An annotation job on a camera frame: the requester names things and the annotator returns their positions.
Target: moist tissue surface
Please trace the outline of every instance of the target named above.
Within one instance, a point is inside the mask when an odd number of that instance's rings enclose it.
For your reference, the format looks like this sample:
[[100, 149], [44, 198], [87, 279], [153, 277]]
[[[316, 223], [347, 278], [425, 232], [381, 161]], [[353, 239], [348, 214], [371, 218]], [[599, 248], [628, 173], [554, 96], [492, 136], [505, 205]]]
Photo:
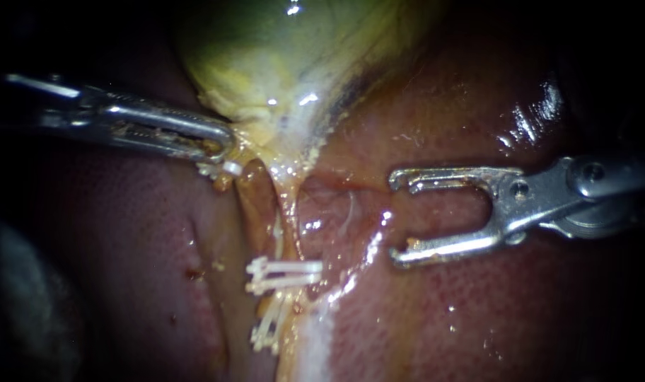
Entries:
[[254, 257], [322, 262], [319, 281], [275, 289], [257, 314], [289, 296], [274, 320], [281, 381], [551, 380], [596, 362], [580, 354], [599, 352], [591, 309], [608, 303], [580, 301], [611, 270], [585, 277], [604, 261], [583, 246], [538, 234], [458, 264], [388, 261], [407, 237], [475, 229], [489, 213], [473, 190], [391, 193], [392, 169], [538, 166], [575, 144], [542, 45], [503, 11], [438, 25], [444, 9], [232, 1], [192, 8], [182, 24], [201, 103], [240, 138], [232, 160], [246, 169], [237, 188]]

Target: screw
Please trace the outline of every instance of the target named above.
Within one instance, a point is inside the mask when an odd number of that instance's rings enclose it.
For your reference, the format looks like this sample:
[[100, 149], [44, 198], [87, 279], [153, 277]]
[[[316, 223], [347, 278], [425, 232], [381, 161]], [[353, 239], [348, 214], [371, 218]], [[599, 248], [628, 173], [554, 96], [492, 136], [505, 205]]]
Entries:
[[513, 182], [513, 184], [511, 185], [511, 194], [516, 199], [523, 199], [528, 194], [529, 191], [530, 191], [530, 187], [528, 186], [527, 183], [523, 182], [522, 180], [517, 180], [516, 182]]
[[596, 182], [605, 176], [605, 170], [600, 163], [589, 163], [582, 169], [582, 176], [590, 182]]

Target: metal grasper jaw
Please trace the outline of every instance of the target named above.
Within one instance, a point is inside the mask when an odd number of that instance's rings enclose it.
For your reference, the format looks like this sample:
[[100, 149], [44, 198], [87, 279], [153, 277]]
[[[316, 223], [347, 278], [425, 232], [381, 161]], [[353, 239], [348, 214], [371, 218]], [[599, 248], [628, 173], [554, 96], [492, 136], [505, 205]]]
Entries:
[[[600, 178], [590, 171], [597, 168]], [[533, 226], [568, 238], [599, 238], [635, 221], [631, 192], [645, 190], [645, 161], [632, 158], [564, 157], [547, 170], [525, 175], [517, 168], [401, 168], [388, 177], [391, 190], [410, 193], [477, 187], [492, 201], [492, 215], [479, 231], [430, 240], [411, 239], [390, 256], [397, 267], [449, 262], [516, 245]]]
[[11, 102], [32, 93], [31, 120], [22, 126], [29, 132], [212, 164], [236, 144], [224, 121], [136, 95], [72, 86], [60, 76], [7, 74], [3, 81], [15, 92]]

